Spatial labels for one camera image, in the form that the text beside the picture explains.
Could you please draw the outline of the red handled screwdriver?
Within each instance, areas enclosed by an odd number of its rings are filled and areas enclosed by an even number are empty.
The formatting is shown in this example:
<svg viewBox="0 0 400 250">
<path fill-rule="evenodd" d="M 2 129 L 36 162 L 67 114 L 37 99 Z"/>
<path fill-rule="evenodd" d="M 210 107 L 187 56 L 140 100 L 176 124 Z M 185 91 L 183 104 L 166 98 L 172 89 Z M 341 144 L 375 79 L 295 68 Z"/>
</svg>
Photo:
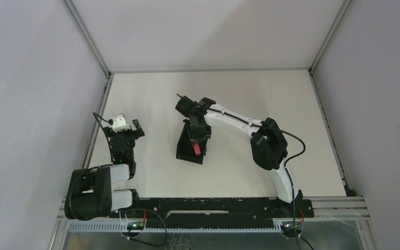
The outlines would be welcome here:
<svg viewBox="0 0 400 250">
<path fill-rule="evenodd" d="M 193 149 L 196 156 L 200 156 L 202 154 L 201 147 L 197 141 L 193 142 Z"/>
</svg>

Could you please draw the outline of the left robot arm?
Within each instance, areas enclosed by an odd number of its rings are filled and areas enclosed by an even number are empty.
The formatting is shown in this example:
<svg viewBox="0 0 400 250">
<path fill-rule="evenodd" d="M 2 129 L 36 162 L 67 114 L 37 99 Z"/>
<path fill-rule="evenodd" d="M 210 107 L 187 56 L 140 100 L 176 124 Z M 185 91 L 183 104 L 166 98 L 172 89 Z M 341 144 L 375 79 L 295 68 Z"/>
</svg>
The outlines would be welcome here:
<svg viewBox="0 0 400 250">
<path fill-rule="evenodd" d="M 104 127 L 108 138 L 111 163 L 72 172 L 65 200 L 65 216 L 81 221 L 107 217 L 122 209 L 129 217 L 141 213 L 142 203 L 134 198 L 134 189 L 115 190 L 114 184 L 134 178 L 136 162 L 134 147 L 145 135 L 137 119 L 128 125 L 118 116 L 111 127 Z"/>
</svg>

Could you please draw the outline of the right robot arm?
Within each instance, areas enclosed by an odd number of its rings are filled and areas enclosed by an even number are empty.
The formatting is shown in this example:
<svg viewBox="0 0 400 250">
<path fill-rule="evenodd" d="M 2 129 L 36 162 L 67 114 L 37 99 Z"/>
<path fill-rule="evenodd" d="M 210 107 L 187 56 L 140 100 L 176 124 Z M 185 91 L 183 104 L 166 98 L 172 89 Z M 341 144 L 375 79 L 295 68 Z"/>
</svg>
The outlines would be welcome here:
<svg viewBox="0 0 400 250">
<path fill-rule="evenodd" d="M 180 96 L 175 106 L 183 117 L 183 129 L 176 148 L 176 159 L 202 164 L 207 152 L 207 142 L 213 127 L 231 129 L 248 139 L 255 164 L 268 171 L 281 200 L 281 212 L 288 217 L 295 216 L 301 209 L 302 194 L 294 185 L 288 170 L 288 142 L 290 136 L 300 143 L 303 140 L 281 130 L 272 118 L 252 119 L 232 112 L 216 101 L 204 97 L 196 102 L 187 96 Z"/>
</svg>

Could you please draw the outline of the black plastic bin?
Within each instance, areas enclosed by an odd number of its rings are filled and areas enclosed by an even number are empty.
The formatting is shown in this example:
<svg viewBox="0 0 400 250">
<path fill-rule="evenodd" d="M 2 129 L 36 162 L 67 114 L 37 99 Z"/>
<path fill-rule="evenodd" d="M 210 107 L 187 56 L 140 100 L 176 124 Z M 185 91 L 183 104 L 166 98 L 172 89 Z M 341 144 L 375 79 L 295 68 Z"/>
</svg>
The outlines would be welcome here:
<svg viewBox="0 0 400 250">
<path fill-rule="evenodd" d="M 202 145 L 199 144 L 201 147 L 202 154 L 200 156 L 196 156 L 194 153 L 193 145 L 184 145 L 182 142 L 182 133 L 177 143 L 177 151 L 176 151 L 176 158 L 180 160 L 189 161 L 195 164 L 203 164 L 204 156 L 207 152 L 207 144 Z"/>
</svg>

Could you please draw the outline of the left circuit board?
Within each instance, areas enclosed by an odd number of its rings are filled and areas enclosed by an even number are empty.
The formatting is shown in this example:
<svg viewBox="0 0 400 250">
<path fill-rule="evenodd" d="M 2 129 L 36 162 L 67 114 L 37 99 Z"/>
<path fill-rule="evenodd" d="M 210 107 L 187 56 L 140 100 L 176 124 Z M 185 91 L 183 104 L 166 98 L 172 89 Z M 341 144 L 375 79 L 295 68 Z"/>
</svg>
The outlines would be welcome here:
<svg viewBox="0 0 400 250">
<path fill-rule="evenodd" d="M 145 228 L 144 222 L 131 222 L 127 225 L 127 231 L 143 230 Z"/>
</svg>

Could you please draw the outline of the circuit board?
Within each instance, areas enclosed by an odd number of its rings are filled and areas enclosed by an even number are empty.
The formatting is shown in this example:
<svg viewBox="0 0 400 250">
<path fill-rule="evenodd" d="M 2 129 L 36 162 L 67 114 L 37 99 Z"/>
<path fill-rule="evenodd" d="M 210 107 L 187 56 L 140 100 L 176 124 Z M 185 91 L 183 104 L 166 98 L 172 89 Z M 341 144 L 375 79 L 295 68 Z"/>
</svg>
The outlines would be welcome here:
<svg viewBox="0 0 400 250">
<path fill-rule="evenodd" d="M 144 222 L 131 222 L 127 225 L 127 231 L 143 230 L 145 228 Z"/>
<path fill-rule="evenodd" d="M 299 238 L 301 233 L 302 229 L 297 225 L 283 224 L 281 226 L 281 234 L 288 239 Z"/>
</svg>

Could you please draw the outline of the right circuit board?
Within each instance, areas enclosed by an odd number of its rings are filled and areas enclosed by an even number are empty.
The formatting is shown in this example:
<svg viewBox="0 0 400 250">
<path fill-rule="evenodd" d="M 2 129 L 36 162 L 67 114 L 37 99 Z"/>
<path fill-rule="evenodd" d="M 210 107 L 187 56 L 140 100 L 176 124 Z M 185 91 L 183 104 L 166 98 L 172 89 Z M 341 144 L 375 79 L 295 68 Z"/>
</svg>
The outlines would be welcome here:
<svg viewBox="0 0 400 250">
<path fill-rule="evenodd" d="M 301 233 L 302 229 L 297 225 L 283 224 L 281 226 L 281 234 L 288 239 L 299 238 Z"/>
</svg>

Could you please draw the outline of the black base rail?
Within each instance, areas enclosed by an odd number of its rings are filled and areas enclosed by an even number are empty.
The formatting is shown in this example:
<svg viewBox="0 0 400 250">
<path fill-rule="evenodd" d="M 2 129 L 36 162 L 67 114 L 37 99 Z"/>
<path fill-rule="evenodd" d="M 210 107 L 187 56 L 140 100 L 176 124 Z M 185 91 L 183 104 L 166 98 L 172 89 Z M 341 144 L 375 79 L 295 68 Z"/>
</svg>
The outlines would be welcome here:
<svg viewBox="0 0 400 250">
<path fill-rule="evenodd" d="M 152 229 L 268 229 L 274 220 L 300 222 L 313 218 L 309 199 L 295 204 L 271 197 L 140 198 L 130 208 L 113 211 L 111 218 L 147 219 Z"/>
</svg>

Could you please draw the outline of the aluminium frame profile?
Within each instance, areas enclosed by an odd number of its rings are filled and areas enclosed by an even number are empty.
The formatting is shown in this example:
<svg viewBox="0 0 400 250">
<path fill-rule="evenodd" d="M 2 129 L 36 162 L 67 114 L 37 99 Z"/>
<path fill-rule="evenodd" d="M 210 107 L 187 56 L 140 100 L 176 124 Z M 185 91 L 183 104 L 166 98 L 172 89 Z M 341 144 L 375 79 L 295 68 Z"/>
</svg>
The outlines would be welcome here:
<svg viewBox="0 0 400 250">
<path fill-rule="evenodd" d="M 49 249 L 381 249 L 365 200 L 306 197 L 295 208 L 262 198 L 143 198 L 136 210 L 68 220 Z"/>
</svg>

